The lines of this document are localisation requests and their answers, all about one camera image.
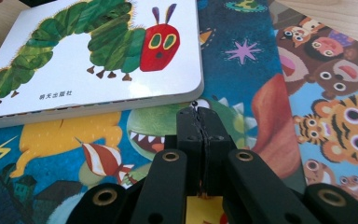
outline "wooden table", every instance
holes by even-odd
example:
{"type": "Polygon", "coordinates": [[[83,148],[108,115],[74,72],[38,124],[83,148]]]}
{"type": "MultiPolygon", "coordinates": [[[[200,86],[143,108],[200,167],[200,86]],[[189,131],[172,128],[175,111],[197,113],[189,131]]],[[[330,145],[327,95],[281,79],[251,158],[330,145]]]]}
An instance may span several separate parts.
{"type": "MultiPolygon", "coordinates": [[[[277,0],[358,40],[358,0],[277,0]]],[[[14,20],[27,6],[16,0],[0,4],[0,46],[14,20]]]]}

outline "yellow lightning bolt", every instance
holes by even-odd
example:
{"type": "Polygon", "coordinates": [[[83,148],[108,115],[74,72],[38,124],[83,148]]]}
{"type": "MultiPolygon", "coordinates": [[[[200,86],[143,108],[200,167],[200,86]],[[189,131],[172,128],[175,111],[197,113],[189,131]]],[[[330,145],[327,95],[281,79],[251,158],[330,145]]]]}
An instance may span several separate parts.
{"type": "Polygon", "coordinates": [[[12,139],[6,141],[4,144],[2,144],[2,145],[0,146],[0,153],[1,153],[1,155],[0,155],[0,160],[1,160],[4,156],[6,156],[6,154],[9,153],[10,150],[11,150],[10,147],[3,147],[3,146],[6,145],[7,143],[11,142],[11,141],[12,141],[13,139],[15,139],[15,138],[17,138],[17,136],[15,136],[15,137],[13,137],[12,139]]]}

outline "screw hole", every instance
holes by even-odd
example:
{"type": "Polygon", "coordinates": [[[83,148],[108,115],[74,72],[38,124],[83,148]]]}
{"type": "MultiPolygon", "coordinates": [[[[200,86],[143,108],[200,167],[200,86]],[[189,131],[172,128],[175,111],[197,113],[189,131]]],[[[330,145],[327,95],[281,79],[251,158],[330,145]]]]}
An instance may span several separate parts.
{"type": "Polygon", "coordinates": [[[167,152],[162,156],[165,161],[177,161],[179,160],[179,154],[176,152],[167,152]]]}
{"type": "Polygon", "coordinates": [[[94,194],[92,201],[99,206],[105,206],[114,202],[117,198],[117,192],[114,189],[101,189],[94,194]]]}
{"type": "Polygon", "coordinates": [[[300,224],[301,223],[301,218],[293,213],[286,213],[284,214],[284,218],[286,218],[286,220],[290,223],[293,224],[300,224]]]}
{"type": "Polygon", "coordinates": [[[239,152],[239,153],[237,153],[237,158],[240,161],[252,161],[253,160],[252,154],[250,154],[248,152],[239,152]]]}
{"type": "Polygon", "coordinates": [[[159,224],[159,223],[162,223],[163,219],[164,218],[162,217],[161,214],[152,213],[152,214],[150,214],[148,221],[150,224],[159,224]]]}
{"type": "Polygon", "coordinates": [[[318,196],[321,198],[325,203],[329,203],[336,207],[343,207],[347,204],[345,198],[342,195],[338,194],[331,189],[321,189],[318,191],[318,196]]]}

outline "book cover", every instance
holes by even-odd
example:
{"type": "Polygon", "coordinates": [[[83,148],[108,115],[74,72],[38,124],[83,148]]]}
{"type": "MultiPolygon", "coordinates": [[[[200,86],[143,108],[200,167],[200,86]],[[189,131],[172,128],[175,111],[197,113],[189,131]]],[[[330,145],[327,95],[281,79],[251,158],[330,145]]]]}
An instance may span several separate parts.
{"type": "Polygon", "coordinates": [[[358,200],[358,41],[277,2],[271,14],[307,184],[358,200]]]}
{"type": "MultiPolygon", "coordinates": [[[[237,148],[256,151],[287,186],[301,192],[300,151],[268,2],[197,4],[205,82],[197,106],[216,111],[237,148]]],[[[176,112],[192,105],[0,129],[0,202],[6,202],[0,204],[0,220],[64,222],[89,188],[139,181],[163,149],[164,136],[176,133],[176,112]]],[[[189,197],[187,223],[227,223],[221,201],[189,197]]]]}
{"type": "Polygon", "coordinates": [[[22,11],[0,48],[0,127],[199,97],[193,5],[72,0],[22,11]]]}

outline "purple star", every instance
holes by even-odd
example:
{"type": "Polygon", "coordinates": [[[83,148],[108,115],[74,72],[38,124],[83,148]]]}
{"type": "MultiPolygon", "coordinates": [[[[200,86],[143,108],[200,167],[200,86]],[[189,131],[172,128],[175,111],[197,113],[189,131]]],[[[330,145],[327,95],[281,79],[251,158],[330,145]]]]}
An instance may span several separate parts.
{"type": "Polygon", "coordinates": [[[226,53],[234,54],[228,59],[230,60],[233,58],[240,58],[241,64],[245,63],[245,57],[255,60],[255,56],[253,55],[253,52],[258,52],[261,49],[254,49],[254,46],[256,46],[257,43],[254,43],[251,46],[248,46],[247,44],[248,44],[247,39],[245,39],[245,43],[243,43],[243,46],[241,46],[238,42],[235,42],[237,49],[226,51],[226,53]]]}

